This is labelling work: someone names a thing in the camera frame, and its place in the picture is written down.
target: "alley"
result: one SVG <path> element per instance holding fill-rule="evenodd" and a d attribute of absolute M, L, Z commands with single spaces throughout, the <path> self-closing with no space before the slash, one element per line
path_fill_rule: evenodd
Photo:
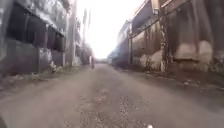
<path fill-rule="evenodd" d="M 1 99 L 0 115 L 6 128 L 223 128 L 214 106 L 97 65 Z"/>

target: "pole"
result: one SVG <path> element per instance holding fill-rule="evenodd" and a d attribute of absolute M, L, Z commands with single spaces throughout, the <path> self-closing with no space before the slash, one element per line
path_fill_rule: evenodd
<path fill-rule="evenodd" d="M 160 48 L 162 51 L 162 60 L 161 60 L 161 72 L 165 73 L 168 70 L 168 41 L 166 33 L 166 16 L 164 13 L 164 8 L 160 7 L 159 9 L 159 24 L 161 31 L 161 43 Z"/>

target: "dirt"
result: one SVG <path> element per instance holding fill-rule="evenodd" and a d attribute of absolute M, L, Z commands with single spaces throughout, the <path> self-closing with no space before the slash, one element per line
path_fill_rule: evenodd
<path fill-rule="evenodd" d="M 222 128 L 218 97 L 107 65 L 26 86 L 0 99 L 7 128 Z"/>

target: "person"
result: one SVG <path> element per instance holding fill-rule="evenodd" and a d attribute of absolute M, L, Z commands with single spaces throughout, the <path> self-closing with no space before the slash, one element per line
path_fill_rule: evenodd
<path fill-rule="evenodd" d="M 89 57 L 89 63 L 90 63 L 90 66 L 92 67 L 92 69 L 94 69 L 95 68 L 95 65 L 94 65 L 95 60 L 94 60 L 94 57 L 93 56 L 90 56 Z"/>

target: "window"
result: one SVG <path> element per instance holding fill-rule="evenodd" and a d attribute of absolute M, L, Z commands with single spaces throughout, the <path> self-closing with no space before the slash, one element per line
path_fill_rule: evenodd
<path fill-rule="evenodd" d="M 64 52 L 64 37 L 59 33 L 56 33 L 53 49 L 59 52 Z"/>
<path fill-rule="evenodd" d="M 7 28 L 7 37 L 30 43 L 36 47 L 45 47 L 59 52 L 64 51 L 64 36 L 49 26 L 39 17 L 31 14 L 27 9 L 14 4 Z"/>

